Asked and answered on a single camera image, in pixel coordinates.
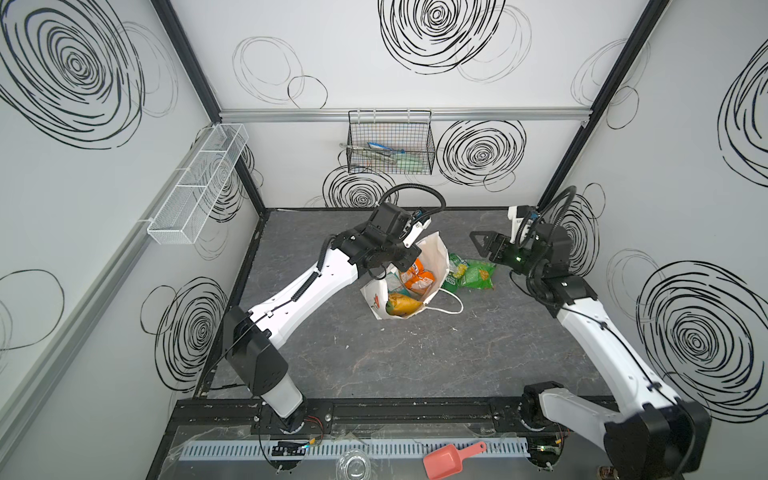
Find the aluminium wall rail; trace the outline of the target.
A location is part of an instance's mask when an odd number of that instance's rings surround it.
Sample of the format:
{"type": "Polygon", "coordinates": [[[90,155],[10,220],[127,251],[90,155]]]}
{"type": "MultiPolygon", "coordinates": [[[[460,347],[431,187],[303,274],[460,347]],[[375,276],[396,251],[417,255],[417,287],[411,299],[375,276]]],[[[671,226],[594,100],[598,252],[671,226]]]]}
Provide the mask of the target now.
{"type": "Polygon", "coordinates": [[[213,123],[200,130],[199,136],[183,158],[180,167],[174,170],[142,217],[134,223],[128,236],[73,310],[67,312],[66,303],[61,303],[58,312],[60,321],[52,329],[53,336],[40,351],[28,375],[2,408],[2,464],[7,463],[29,427],[34,423],[144,250],[155,241],[154,225],[159,222],[167,204],[176,194],[176,190],[181,187],[183,174],[192,169],[198,151],[219,129],[220,125],[213,123]]]}
{"type": "Polygon", "coordinates": [[[443,108],[322,108],[230,109],[220,117],[234,123],[299,123],[357,121],[579,121],[590,119],[589,107],[443,107],[443,108]]]}

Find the clear glass bowl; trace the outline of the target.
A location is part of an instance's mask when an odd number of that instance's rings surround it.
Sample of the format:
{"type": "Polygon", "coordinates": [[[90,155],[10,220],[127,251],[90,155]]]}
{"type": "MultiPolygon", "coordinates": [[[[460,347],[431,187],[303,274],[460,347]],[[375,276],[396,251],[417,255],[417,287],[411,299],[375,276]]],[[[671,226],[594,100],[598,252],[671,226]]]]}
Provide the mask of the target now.
{"type": "Polygon", "coordinates": [[[371,460],[362,450],[349,450],[336,462],[337,480],[370,480],[372,475],[371,460]]]}

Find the red plastic scoop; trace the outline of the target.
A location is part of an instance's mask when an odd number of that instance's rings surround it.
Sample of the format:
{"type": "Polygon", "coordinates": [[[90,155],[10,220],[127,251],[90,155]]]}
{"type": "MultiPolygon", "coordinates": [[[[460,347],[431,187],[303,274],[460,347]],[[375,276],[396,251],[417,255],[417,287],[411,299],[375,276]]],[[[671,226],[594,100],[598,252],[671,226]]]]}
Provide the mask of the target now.
{"type": "Polygon", "coordinates": [[[460,473],[463,470],[465,459],[486,451],[485,442],[478,442],[463,449],[458,449],[452,444],[439,448],[423,458],[427,478],[429,480],[441,480],[460,473]]]}

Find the clear plastic wall shelf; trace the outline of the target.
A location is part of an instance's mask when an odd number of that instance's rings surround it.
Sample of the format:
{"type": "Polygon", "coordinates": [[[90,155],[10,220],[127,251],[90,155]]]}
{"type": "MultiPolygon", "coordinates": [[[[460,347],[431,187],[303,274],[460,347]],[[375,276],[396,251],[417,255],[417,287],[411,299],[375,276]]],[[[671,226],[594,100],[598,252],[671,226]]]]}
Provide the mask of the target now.
{"type": "Polygon", "coordinates": [[[147,227],[160,245],[196,243],[247,145],[239,123],[216,123],[202,129],[190,149],[190,160],[147,227]]]}

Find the black corner frame post left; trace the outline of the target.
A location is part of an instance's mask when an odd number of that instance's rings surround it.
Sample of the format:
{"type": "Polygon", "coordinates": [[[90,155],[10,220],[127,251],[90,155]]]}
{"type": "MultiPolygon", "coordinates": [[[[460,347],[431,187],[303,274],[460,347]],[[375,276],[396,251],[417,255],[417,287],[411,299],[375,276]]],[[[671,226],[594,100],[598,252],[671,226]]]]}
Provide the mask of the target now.
{"type": "MultiPolygon", "coordinates": [[[[219,123],[222,120],[221,107],[203,72],[172,2],[169,0],[151,0],[151,4],[166,35],[171,41],[207,117],[211,122],[219,123]]],[[[238,162],[234,169],[237,172],[238,178],[245,188],[246,196],[255,208],[256,213],[260,218],[267,219],[269,217],[268,209],[264,205],[252,175],[242,162],[238,162]]]]}

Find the green snack packet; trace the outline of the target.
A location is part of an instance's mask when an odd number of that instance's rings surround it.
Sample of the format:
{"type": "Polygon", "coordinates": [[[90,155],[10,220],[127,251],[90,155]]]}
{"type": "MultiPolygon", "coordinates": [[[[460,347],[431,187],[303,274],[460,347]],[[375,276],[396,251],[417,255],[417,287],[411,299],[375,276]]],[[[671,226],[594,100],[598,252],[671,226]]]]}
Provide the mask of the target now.
{"type": "Polygon", "coordinates": [[[493,289],[492,276],[496,265],[483,260],[468,260],[467,269],[460,278],[460,286],[476,290],[493,289]]]}

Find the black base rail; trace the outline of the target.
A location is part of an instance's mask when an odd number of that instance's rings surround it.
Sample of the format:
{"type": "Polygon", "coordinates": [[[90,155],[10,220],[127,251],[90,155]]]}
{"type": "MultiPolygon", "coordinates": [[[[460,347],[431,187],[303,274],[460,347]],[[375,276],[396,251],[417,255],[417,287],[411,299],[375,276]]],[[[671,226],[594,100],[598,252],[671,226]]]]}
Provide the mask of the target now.
{"type": "Polygon", "coordinates": [[[176,403],[164,428],[166,437],[179,430],[200,433],[233,428],[245,434],[276,438],[370,436],[386,427],[428,429],[457,425],[480,434],[555,434],[574,431],[574,420],[559,427],[541,414],[531,416],[527,397],[447,398],[310,398],[302,421],[285,427],[273,409],[260,399],[192,398],[176,403]]]}

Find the aluminium wall rail back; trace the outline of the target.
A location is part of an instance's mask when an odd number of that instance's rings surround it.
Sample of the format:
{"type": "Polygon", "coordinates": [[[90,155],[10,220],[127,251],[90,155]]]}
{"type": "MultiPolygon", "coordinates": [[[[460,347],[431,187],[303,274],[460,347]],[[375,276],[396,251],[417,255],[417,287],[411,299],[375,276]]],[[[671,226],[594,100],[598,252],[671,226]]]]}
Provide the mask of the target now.
{"type": "Polygon", "coordinates": [[[589,107],[443,107],[443,108],[322,108],[230,109],[220,117],[234,123],[299,123],[357,121],[579,121],[590,119],[589,107]]]}

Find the yellow snack packet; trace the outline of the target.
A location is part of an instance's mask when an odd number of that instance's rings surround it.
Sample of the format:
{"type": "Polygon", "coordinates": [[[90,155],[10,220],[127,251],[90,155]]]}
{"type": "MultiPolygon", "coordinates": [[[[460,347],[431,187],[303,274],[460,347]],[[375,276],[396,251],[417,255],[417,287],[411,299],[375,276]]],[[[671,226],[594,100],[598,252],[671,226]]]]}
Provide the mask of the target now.
{"type": "Polygon", "coordinates": [[[388,296],[385,310],[390,316],[407,317],[418,312],[423,304],[408,295],[391,293],[388,296]]]}

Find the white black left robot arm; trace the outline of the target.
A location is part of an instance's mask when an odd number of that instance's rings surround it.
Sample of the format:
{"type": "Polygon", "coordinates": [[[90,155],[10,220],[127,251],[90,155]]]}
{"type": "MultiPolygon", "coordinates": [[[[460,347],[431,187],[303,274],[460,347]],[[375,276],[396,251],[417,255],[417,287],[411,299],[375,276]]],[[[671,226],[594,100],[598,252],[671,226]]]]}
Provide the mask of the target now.
{"type": "Polygon", "coordinates": [[[406,270],[421,249],[417,238],[430,216],[384,202],[363,223],[328,236],[317,261],[302,275],[262,303],[232,307],[223,318],[222,358],[247,389],[282,422],[296,431],[306,416],[305,396],[289,375],[280,348],[315,310],[337,292],[377,268],[406,270]]]}

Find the black corner frame post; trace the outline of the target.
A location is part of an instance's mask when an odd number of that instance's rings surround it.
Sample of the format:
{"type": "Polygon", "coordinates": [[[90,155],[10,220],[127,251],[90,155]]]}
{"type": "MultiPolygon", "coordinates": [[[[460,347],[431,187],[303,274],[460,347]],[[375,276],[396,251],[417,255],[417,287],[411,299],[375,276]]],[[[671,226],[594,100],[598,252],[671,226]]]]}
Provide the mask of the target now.
{"type": "MultiPolygon", "coordinates": [[[[171,41],[207,117],[211,122],[219,123],[222,120],[221,107],[203,72],[172,2],[169,0],[151,0],[151,4],[166,35],[171,41]]],[[[238,178],[245,188],[246,196],[255,208],[256,213],[260,218],[267,219],[269,217],[268,209],[264,205],[252,175],[242,162],[238,162],[234,169],[237,172],[238,178]]]]}
{"type": "Polygon", "coordinates": [[[542,196],[537,202],[538,207],[545,207],[560,191],[561,186],[567,179],[582,150],[598,127],[602,115],[606,112],[611,100],[618,92],[623,80],[628,75],[630,68],[635,64],[642,48],[646,45],[649,37],[670,3],[670,0],[650,0],[647,2],[639,20],[629,35],[623,49],[618,55],[592,104],[592,113],[590,114],[589,120],[584,126],[581,126],[578,129],[573,137],[542,196]]]}

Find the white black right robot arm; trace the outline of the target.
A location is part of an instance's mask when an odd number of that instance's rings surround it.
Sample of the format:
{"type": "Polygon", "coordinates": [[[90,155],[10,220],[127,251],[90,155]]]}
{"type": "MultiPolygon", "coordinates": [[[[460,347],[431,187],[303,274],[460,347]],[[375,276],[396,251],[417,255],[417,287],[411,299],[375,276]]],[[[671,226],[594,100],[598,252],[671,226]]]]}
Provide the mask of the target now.
{"type": "Polygon", "coordinates": [[[608,385],[615,409],[554,381],[528,385],[521,418],[531,429],[558,424],[600,447],[622,479],[680,479],[696,471],[711,417],[684,400],[640,357],[609,318],[595,290],[571,270],[565,228],[536,223],[511,238],[473,231],[479,255],[526,280],[528,294],[576,339],[608,385]]]}

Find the aluminium wall rail left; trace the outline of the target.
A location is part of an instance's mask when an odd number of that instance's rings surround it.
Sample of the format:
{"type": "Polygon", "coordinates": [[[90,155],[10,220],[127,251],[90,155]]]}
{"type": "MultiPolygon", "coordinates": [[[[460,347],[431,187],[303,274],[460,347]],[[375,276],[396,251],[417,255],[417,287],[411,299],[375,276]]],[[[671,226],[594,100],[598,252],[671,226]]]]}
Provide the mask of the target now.
{"type": "Polygon", "coordinates": [[[7,463],[29,427],[34,423],[144,250],[155,241],[154,225],[159,222],[167,204],[176,194],[176,190],[181,187],[183,174],[192,169],[198,151],[219,129],[220,125],[213,123],[200,130],[199,136],[183,158],[180,167],[174,170],[142,217],[134,223],[128,236],[73,310],[67,312],[66,303],[61,303],[58,312],[60,321],[52,329],[53,336],[40,351],[28,375],[2,408],[2,464],[7,463]]]}

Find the orange snack packet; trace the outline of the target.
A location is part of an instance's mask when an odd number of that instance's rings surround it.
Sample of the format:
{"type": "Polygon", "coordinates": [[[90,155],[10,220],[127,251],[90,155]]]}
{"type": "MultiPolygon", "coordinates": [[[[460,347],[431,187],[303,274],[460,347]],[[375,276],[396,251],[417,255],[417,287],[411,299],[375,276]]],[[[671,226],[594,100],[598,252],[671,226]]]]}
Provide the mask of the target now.
{"type": "Polygon", "coordinates": [[[399,277],[405,289],[418,296],[424,296],[436,281],[435,275],[424,267],[420,259],[401,272],[399,277]]]}

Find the black corner frame post right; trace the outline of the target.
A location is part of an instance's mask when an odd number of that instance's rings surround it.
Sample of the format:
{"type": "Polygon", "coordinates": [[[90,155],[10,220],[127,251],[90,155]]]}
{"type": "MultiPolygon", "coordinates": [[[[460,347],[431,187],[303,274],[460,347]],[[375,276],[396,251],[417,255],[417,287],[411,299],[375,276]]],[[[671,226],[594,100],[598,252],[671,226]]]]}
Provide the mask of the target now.
{"type": "Polygon", "coordinates": [[[537,202],[538,207],[545,207],[560,191],[561,186],[567,179],[582,150],[598,127],[602,115],[606,112],[611,100],[618,92],[623,80],[628,75],[630,68],[635,64],[642,48],[646,45],[649,37],[670,3],[670,0],[650,0],[647,2],[639,20],[629,35],[623,49],[618,55],[592,104],[592,113],[590,114],[589,120],[584,126],[581,126],[578,129],[573,137],[542,196],[537,202]]]}

